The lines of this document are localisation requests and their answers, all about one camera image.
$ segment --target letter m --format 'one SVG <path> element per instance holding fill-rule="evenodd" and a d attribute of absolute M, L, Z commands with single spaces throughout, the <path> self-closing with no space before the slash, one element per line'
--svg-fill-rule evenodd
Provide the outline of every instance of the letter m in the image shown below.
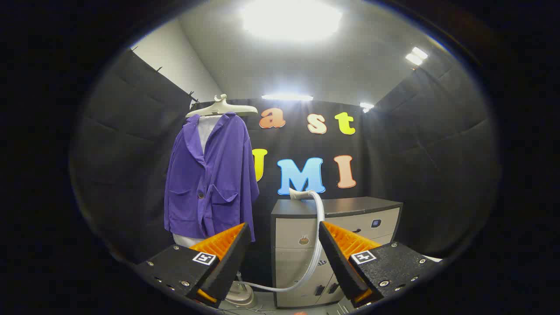
<path fill-rule="evenodd" d="M 297 191 L 313 190 L 317 193 L 324 192 L 325 186 L 321 182 L 321 164 L 323 159 L 312 157 L 305 162 L 304 169 L 300 172 L 296 163 L 291 159 L 278 161 L 282 172 L 282 186 L 278 190 L 278 194 L 290 194 L 290 183 Z"/>

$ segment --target jacket pocket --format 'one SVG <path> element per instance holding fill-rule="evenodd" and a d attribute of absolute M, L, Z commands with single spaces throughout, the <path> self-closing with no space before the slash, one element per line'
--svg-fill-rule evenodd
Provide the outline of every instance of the jacket pocket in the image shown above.
<path fill-rule="evenodd" d="M 193 198 L 192 189 L 169 190 L 169 216 L 173 219 L 196 221 L 198 202 Z"/>
<path fill-rule="evenodd" d="M 239 198 L 237 195 L 236 190 L 219 189 L 213 185 L 212 219 L 232 226 L 239 224 Z"/>

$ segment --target jacket collar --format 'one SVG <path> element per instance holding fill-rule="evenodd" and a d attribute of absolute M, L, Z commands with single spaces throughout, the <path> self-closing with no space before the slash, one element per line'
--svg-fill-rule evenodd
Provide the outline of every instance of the jacket collar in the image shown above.
<path fill-rule="evenodd" d="M 236 114 L 233 112 L 227 112 L 223 114 L 222 117 L 220 117 L 220 119 L 214 126 L 214 129 L 212 129 L 212 132 L 208 136 L 207 142 L 209 142 L 210 139 L 214 136 L 214 134 L 216 134 L 216 132 L 220 130 L 226 122 L 230 120 L 230 117 L 234 117 L 234 116 L 236 116 Z M 200 119 L 200 115 L 196 114 L 189 117 L 186 120 L 186 124 L 183 125 L 183 138 L 185 140 L 186 148 L 189 150 L 193 158 L 198 163 L 204 165 L 206 162 L 204 161 L 204 153 L 202 153 L 202 146 L 200 145 L 200 137 L 198 135 L 198 129 L 197 129 L 199 119 Z"/>

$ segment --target ceiling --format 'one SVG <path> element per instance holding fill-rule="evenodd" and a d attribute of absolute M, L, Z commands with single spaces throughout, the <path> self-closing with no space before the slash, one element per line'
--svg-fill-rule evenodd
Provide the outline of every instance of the ceiling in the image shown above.
<path fill-rule="evenodd" d="M 229 99 L 291 92 L 315 100 L 376 103 L 412 71 L 404 56 L 429 38 L 402 18 L 357 0 L 323 0 L 342 13 L 338 31 L 316 41 L 257 38 L 242 27 L 248 0 L 214 0 L 179 17 L 186 37 Z"/>

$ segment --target drawer handle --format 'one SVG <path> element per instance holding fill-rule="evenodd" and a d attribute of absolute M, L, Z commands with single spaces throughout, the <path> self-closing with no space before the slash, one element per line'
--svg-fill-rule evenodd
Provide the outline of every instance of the drawer handle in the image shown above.
<path fill-rule="evenodd" d="M 338 288 L 338 283 L 333 283 L 333 285 L 330 286 L 329 289 L 329 294 L 333 294 Z"/>
<path fill-rule="evenodd" d="M 325 290 L 325 287 L 322 285 L 319 285 L 317 287 L 317 289 L 315 289 L 315 296 L 318 297 L 319 295 L 321 295 L 323 293 L 323 291 Z"/>

